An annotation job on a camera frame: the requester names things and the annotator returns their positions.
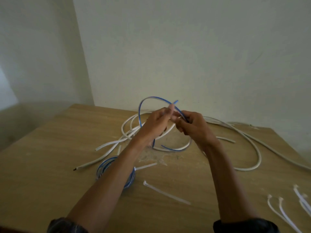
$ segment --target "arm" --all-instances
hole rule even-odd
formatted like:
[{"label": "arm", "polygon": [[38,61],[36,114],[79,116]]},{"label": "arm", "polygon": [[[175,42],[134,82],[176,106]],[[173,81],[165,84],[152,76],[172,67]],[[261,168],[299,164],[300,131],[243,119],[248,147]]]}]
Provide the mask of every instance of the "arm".
[{"label": "arm", "polygon": [[203,116],[195,112],[183,111],[183,113],[189,118],[190,123],[178,118],[176,113],[172,116],[172,120],[176,123],[179,131],[189,135],[208,158],[221,222],[241,222],[258,218],[255,209],[247,199],[231,161],[219,140],[209,129]]},{"label": "arm", "polygon": [[102,232],[142,150],[166,128],[174,105],[151,113],[143,127],[119,157],[82,196],[67,218],[92,232]]}]

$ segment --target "sleeve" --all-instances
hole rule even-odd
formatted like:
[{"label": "sleeve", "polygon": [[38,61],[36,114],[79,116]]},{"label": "sleeve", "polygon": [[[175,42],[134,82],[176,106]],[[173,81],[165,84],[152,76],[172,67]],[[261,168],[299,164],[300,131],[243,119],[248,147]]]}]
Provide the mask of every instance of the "sleeve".
[{"label": "sleeve", "polygon": [[273,222],[261,218],[234,223],[222,223],[218,220],[214,222],[213,230],[215,233],[280,233]]},{"label": "sleeve", "polygon": [[51,221],[47,233],[88,233],[86,229],[64,217]]}]

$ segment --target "blue wire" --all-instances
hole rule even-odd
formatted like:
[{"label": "blue wire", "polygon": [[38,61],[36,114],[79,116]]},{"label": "blue wire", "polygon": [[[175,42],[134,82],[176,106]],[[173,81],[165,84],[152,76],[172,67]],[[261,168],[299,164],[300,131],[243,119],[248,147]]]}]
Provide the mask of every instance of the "blue wire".
[{"label": "blue wire", "polygon": [[[173,103],[171,103],[171,102],[169,102],[168,100],[163,99],[163,98],[161,98],[161,97],[157,97],[157,96],[150,96],[150,97],[147,97],[147,98],[143,99],[143,100],[140,102],[139,106],[138,106],[138,121],[139,121],[140,127],[142,127],[142,122],[141,122],[141,120],[140,120],[140,109],[141,109],[141,107],[142,107],[142,103],[144,102],[144,100],[150,99],[150,98],[160,99],[160,100],[162,100],[162,101],[165,101],[165,102],[168,103],[169,105],[170,105],[170,104],[176,104],[176,103],[178,102],[178,100],[176,100],[176,101],[174,101]],[[187,119],[186,116],[181,112],[181,110],[178,109],[176,106],[175,106],[175,109],[181,114],[181,116],[186,120],[186,122],[189,123],[188,119]],[[155,141],[156,141],[156,140],[154,139],[154,140],[153,140],[153,143],[152,143],[152,148],[153,148],[154,145],[155,145]],[[179,152],[179,151],[184,151],[184,150],[185,150],[185,149],[182,149],[182,150],[174,150],[174,149],[167,148],[167,147],[165,147],[165,146],[163,146],[163,145],[162,145],[162,147],[164,147],[165,149],[172,150],[172,151],[177,151],[177,152]]]},{"label": "blue wire", "polygon": [[[118,156],[113,156],[109,159],[106,159],[105,161],[103,161],[99,165],[99,167],[96,171],[97,180],[101,177],[101,175],[103,175],[105,170],[117,159],[117,157]],[[133,171],[131,172],[130,176],[128,177],[123,189],[128,188],[133,183],[134,179],[135,179],[135,168],[133,168]]]}]

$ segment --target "forearm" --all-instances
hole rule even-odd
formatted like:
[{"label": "forearm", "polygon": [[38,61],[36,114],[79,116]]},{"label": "forearm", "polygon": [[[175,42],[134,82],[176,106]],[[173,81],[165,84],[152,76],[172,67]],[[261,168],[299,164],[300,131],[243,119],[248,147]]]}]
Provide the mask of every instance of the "forearm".
[{"label": "forearm", "polygon": [[68,214],[90,233],[102,232],[145,145],[132,140]]},{"label": "forearm", "polygon": [[259,217],[222,145],[207,146],[204,152],[210,163],[222,222],[239,222]]}]

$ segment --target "wooden table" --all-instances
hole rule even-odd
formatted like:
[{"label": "wooden table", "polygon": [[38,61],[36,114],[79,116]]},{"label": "wooden table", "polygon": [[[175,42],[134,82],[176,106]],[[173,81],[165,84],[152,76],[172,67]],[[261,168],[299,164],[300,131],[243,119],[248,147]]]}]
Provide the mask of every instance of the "wooden table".
[{"label": "wooden table", "polygon": [[[99,145],[117,140],[120,127],[135,112],[87,105],[72,105],[0,153],[0,225],[27,232],[45,232],[51,219],[66,216],[95,182],[95,164],[73,168],[103,155]],[[257,161],[252,146],[236,132],[213,125],[236,167]],[[287,157],[305,161],[272,129],[247,125],[237,128],[259,138]],[[156,145],[179,147],[187,142],[176,129]],[[276,223],[281,232],[294,232],[267,205],[267,195],[284,198],[284,210],[303,232],[311,231],[310,217],[298,203],[293,184],[311,195],[311,172],[296,167],[261,145],[262,164],[250,172],[238,172],[259,214]],[[110,156],[116,155],[115,149]],[[217,199],[208,160],[195,143],[184,152],[163,153],[146,148],[136,166],[159,164],[137,170],[133,185],[125,190],[108,226],[108,232],[212,232],[219,219]],[[186,205],[143,186],[143,181],[184,200]],[[272,203],[278,208],[277,199]]]}]

